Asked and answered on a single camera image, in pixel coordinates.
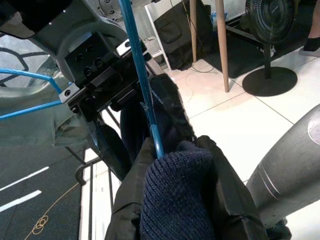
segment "gray cylinder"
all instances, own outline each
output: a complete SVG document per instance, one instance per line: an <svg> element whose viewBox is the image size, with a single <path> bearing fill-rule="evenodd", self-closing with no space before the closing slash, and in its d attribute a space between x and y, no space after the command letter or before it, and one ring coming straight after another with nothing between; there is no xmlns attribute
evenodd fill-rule
<svg viewBox="0 0 320 240"><path fill-rule="evenodd" d="M271 148L246 186L266 229L320 199L320 105Z"/></svg>

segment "blue metal bar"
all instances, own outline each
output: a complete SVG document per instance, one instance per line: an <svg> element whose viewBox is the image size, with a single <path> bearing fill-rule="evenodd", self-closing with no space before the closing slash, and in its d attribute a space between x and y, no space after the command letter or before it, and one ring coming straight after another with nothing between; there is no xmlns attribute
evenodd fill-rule
<svg viewBox="0 0 320 240"><path fill-rule="evenodd" d="M60 105L60 104L62 104L62 102L60 100L57 100L57 101L48 102L48 103L45 103L45 104L42 104L42 105L33 106L33 107L26 108L26 109L23 109L23 110L20 110L20 111L15 111L15 112L11 112L11 113L2 115L2 116L0 116L0 120L17 117L17 116L20 116L20 115L24 115L24 114L32 113L32 112L35 112L35 111L39 111L39 110L42 110L42 109L47 109L47 108L50 108L50 107L54 107L54 106L57 106L57 105Z"/></svg>
<svg viewBox="0 0 320 240"><path fill-rule="evenodd" d="M153 107L151 87L145 66L145 60L141 49L134 13L132 12L129 0L118 0L124 19L125 28L129 37L135 69L139 77L142 95L146 106L146 114L150 123L153 141L158 159L164 155L159 129L156 122L156 115Z"/></svg>
<svg viewBox="0 0 320 240"><path fill-rule="evenodd" d="M58 94L62 93L61 88L57 85L54 78L51 76L46 76L46 75L28 72L28 71L8 69L8 68L0 68L0 74L14 74L14 75L32 77L32 78L36 78L36 79L42 79L42 80L45 80L45 81L48 81L49 83L51 83L51 85L58 92Z"/></svg>

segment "navy knit glove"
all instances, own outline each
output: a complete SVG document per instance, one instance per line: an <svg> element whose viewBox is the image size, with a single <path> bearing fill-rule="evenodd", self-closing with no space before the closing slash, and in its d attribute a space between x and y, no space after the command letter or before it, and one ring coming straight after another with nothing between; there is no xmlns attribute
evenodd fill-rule
<svg viewBox="0 0 320 240"><path fill-rule="evenodd" d="M201 197L212 155L183 141L156 159L146 174L140 219L141 240L214 240Z"/></svg>

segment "fan base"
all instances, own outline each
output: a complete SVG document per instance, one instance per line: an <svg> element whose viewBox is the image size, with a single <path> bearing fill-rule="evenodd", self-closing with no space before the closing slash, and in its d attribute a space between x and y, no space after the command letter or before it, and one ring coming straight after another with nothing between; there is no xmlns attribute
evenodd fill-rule
<svg viewBox="0 0 320 240"><path fill-rule="evenodd" d="M297 84L294 71L284 67L271 67L270 70L270 78L266 78L264 68L247 75L242 82L243 89L254 96L270 97L286 93Z"/></svg>

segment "white road marking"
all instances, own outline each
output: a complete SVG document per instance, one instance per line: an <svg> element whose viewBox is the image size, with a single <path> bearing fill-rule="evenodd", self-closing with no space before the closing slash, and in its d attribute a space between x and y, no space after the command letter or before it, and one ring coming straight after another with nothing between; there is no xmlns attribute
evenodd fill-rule
<svg viewBox="0 0 320 240"><path fill-rule="evenodd" d="M30 193L28 195L25 195L25 196L20 197L20 198L18 198L16 200L13 200L13 201L5 204L5 205L2 205L2 206L0 206L0 213L5 211L5 210L7 210L7 209L9 209L9 208L12 208L12 207L18 205L18 204L22 204L22 203L24 203L24 202L26 202L26 201L28 201L30 199L33 199L36 196L38 196L39 194L41 194L41 193L42 193L42 191L37 190L37 191L34 191L34 192L32 192L32 193Z"/></svg>
<svg viewBox="0 0 320 240"><path fill-rule="evenodd" d="M29 174L28 176L25 176L25 177L19 179L18 181L15 181L15 182L13 182L13 183L10 183L9 185L4 186L3 188L0 188L0 192L3 191L3 190L5 190L5 189L7 189L7 188L12 187L13 185L16 185L16 184L18 184L18 183L20 183L20 182L22 182L22 181L24 181L24 180L26 180L26 179L32 178L33 176L38 175L38 174L40 174L40 173L42 173L42 172L44 172L44 171L46 171L46 170L48 170L48 169L49 169L49 167L46 166L46 167L44 167L44 168L42 168L42 169L40 169L40 170L38 170L38 171L35 171L34 173L31 173L31 174Z"/></svg>

